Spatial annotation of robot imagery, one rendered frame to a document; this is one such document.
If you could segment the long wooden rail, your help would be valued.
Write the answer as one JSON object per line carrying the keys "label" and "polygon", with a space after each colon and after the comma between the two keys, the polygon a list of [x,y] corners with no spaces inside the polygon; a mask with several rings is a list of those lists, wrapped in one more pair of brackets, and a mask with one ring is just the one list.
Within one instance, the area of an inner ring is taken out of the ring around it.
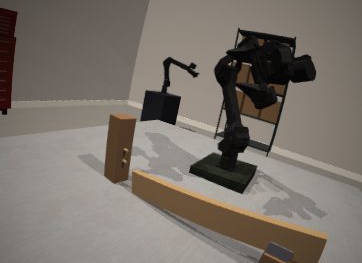
{"label": "long wooden rail", "polygon": [[237,208],[188,191],[140,170],[132,193],[199,226],[266,251],[270,241],[294,251],[290,260],[318,263],[327,234]]}

